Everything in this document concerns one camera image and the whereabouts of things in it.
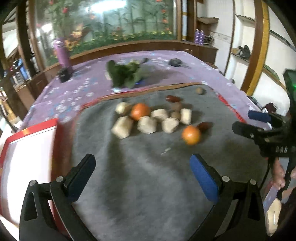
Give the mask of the person's right hand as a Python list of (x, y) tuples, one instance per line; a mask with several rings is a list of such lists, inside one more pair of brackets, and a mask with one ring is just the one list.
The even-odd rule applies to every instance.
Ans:
[(273, 186), (280, 190), (285, 186), (285, 172), (280, 163), (279, 158), (276, 158), (272, 167)]

